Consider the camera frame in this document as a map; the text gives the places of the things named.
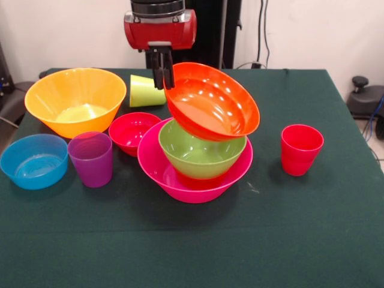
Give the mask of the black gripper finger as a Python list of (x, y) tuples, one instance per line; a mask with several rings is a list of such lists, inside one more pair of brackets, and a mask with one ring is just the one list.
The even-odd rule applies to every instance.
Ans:
[(151, 66), (154, 78), (154, 85), (157, 89), (163, 89), (163, 66), (161, 63), (161, 53), (157, 50), (151, 51)]
[(173, 59), (171, 50), (166, 50), (163, 53), (163, 74), (166, 89), (174, 88), (175, 80), (173, 75)]

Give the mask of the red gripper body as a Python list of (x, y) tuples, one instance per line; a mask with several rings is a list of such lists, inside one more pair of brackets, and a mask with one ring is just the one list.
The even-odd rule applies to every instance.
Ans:
[(197, 17), (195, 11), (189, 9), (177, 16), (152, 19), (127, 12), (124, 31), (130, 46), (137, 50), (149, 50), (154, 46), (190, 49), (196, 39)]

